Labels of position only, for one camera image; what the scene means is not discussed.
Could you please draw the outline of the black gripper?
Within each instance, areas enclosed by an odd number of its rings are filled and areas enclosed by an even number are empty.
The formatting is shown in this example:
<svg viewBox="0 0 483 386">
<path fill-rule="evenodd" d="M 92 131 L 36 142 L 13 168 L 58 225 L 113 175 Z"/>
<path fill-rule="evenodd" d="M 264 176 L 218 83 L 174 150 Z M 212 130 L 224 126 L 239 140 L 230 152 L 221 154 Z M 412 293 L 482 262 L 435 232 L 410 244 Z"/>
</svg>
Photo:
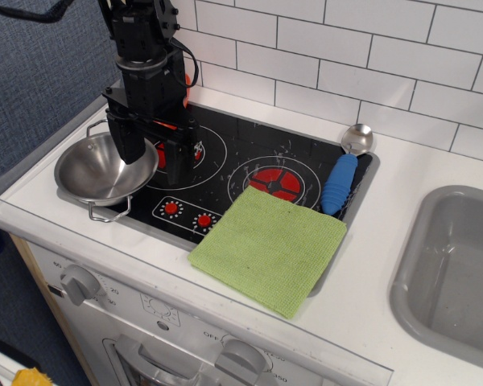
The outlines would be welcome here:
<svg viewBox="0 0 483 386">
<path fill-rule="evenodd" d="M 164 142 L 167 181 L 174 186 L 195 162 L 198 121 L 186 110 L 185 100 L 194 79 L 183 58 L 129 61 L 117 58 L 122 84 L 103 92 L 108 101 L 110 135 L 125 164 L 146 151 L 144 139 Z"/>
</svg>

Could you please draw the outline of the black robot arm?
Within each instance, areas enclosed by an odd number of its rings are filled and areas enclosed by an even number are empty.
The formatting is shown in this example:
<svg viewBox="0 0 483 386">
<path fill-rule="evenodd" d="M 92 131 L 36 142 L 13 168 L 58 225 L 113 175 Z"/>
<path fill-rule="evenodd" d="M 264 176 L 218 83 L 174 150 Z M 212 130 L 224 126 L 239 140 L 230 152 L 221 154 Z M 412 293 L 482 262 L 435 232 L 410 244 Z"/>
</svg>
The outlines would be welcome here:
<svg viewBox="0 0 483 386">
<path fill-rule="evenodd" d="M 122 85 L 107 89 L 107 121 L 121 159 L 132 164 L 145 142 L 163 143 L 169 185 L 193 167 L 198 121 L 184 102 L 196 84 L 187 81 L 184 57 L 190 50 L 174 34 L 178 9 L 169 1 L 101 1 Z"/>
</svg>

